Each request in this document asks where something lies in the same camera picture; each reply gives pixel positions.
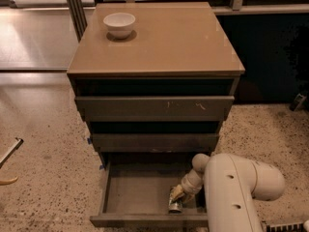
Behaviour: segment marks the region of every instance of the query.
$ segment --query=open drawer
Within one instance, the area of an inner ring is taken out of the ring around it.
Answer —
[[[96,227],[206,227],[204,192],[169,214],[170,188],[191,169],[188,153],[108,155]]]
[[[222,97],[76,97],[87,121],[223,121],[233,96]]]

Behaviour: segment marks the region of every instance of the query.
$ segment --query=floor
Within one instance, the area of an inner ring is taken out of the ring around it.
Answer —
[[[73,99],[64,73],[0,75],[0,156],[15,137],[24,139],[0,170],[0,180],[19,177],[0,187],[0,231],[173,231],[92,225],[104,170]],[[309,216],[308,135],[308,111],[292,112],[286,104],[233,106],[216,153],[272,163],[286,178],[281,198],[255,201],[261,219]]]
[[[67,69],[78,45],[68,9],[0,8],[0,39],[0,70]]]

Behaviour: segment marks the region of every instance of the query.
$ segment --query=drawer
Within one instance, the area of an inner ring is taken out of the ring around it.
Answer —
[[[204,192],[169,214],[170,188],[190,170],[189,154],[110,154],[96,227],[206,227]]]
[[[93,134],[98,152],[203,152],[214,151],[219,136],[205,133]]]
[[[234,97],[76,97],[85,121],[222,121]]]
[[[75,78],[76,96],[228,96],[234,77]]]

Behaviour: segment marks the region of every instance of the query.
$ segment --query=black wall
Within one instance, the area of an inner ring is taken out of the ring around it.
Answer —
[[[246,68],[240,102],[292,102],[308,88],[303,84],[309,79],[309,14],[224,15],[218,20]]]

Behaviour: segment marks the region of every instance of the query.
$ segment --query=drawer front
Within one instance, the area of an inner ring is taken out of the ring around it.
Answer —
[[[233,96],[225,97],[76,97],[85,121],[222,121]]]
[[[214,151],[217,134],[93,134],[99,152],[204,152]]]
[[[191,169],[193,155],[109,154],[97,216],[97,227],[205,227],[205,198],[201,191],[183,205],[181,214],[169,214],[170,188]]]

